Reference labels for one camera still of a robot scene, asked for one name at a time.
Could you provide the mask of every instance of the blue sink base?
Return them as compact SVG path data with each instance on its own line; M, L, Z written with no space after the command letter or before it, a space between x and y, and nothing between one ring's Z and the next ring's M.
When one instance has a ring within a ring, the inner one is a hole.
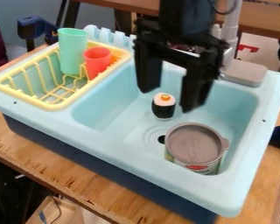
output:
M162 207L184 216L185 218L198 224L214 223L217 214L205 208L183 199L178 195L126 172L112 164L106 163L97 157L93 157L82 150L63 143L60 140L48 136L30 126L19 122L7 115L3 115L9 128L36 144L40 144L51 151L69 158L79 165L83 165L90 171L103 177L115 181L117 184L129 188L131 191L141 194L145 198L154 201Z

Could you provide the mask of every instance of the orange cup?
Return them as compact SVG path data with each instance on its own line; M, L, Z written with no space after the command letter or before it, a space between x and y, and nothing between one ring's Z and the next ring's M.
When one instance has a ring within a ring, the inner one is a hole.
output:
M94 79L111 64L111 51L106 47L92 47L84 52L88 78Z

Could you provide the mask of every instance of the wooden table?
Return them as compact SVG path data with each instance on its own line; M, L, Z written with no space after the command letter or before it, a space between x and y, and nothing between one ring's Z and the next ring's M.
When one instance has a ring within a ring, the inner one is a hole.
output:
M27 55L1 67L0 70ZM81 164L16 135L7 127L2 114L0 161L113 223L193 223ZM271 223L279 187L280 150L269 146L241 214L233 219L218 216L215 223Z
M224 11L225 1L220 0L220 11ZM73 0L73 8L79 2L97 4L120 11L132 11L149 16L157 16L159 7L159 0ZM280 0L267 0L266 2L280 4ZM216 20L218 23L222 23L224 17L217 15ZM66 23L66 25L74 26L74 23ZM280 7L263 3L243 2L239 26L241 32L280 39Z

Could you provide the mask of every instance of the wall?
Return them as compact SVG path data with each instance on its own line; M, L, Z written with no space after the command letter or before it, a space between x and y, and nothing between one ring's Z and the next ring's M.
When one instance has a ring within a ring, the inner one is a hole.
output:
M17 21L30 15L38 15L55 24L61 0L0 0L0 29L5 43L25 46L18 37ZM94 24L99 27L115 29L114 11L96 5L82 3L76 28ZM36 40L36 45L44 43L44 37Z

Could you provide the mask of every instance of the green cup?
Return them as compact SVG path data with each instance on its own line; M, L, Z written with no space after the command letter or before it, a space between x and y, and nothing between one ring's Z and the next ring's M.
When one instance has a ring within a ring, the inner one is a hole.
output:
M87 48L87 32L74 28L58 29L60 68L63 74L79 74Z

